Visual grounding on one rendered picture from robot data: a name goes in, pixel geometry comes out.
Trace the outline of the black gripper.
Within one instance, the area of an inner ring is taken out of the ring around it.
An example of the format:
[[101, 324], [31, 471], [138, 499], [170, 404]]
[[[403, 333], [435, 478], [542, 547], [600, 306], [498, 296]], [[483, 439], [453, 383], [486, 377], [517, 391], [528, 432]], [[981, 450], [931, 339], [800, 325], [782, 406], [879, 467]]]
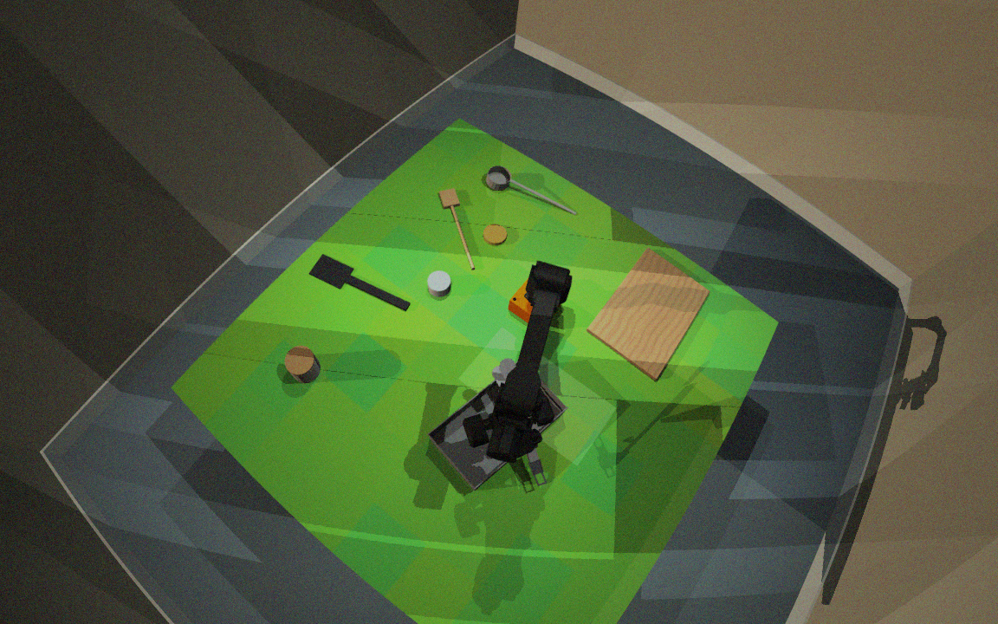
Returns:
[[[537, 425], [544, 426], [544, 424], [549, 424], [554, 421], [554, 412], [552, 412], [552, 407], [550, 406], [547, 396], [541, 395], [543, 400], [541, 406], [541, 412], [538, 416]], [[494, 430], [494, 421], [490, 421], [492, 413], [489, 413], [488, 419], [482, 419], [482, 415], [477, 414], [474, 416], [469, 416], [464, 419], [463, 427], [466, 430], [466, 435], [471, 447], [477, 447], [489, 442], [488, 434], [486, 430]], [[489, 423], [488, 423], [489, 422]], [[487, 424], [486, 424], [487, 423]]]

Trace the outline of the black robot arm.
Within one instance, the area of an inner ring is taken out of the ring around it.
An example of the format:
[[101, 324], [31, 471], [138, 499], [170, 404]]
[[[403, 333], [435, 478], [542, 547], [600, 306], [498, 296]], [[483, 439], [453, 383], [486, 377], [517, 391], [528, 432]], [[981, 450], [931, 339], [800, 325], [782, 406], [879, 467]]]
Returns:
[[[537, 261], [532, 264], [524, 299], [532, 307], [522, 352], [516, 367], [502, 383], [496, 395], [494, 421], [486, 455], [498, 461], [514, 463], [537, 449], [543, 438], [532, 424], [537, 424], [543, 400], [539, 367], [546, 345], [552, 315], [566, 301], [571, 287], [570, 269]], [[499, 408], [498, 402], [500, 404]], [[531, 419], [526, 418], [532, 411]]]

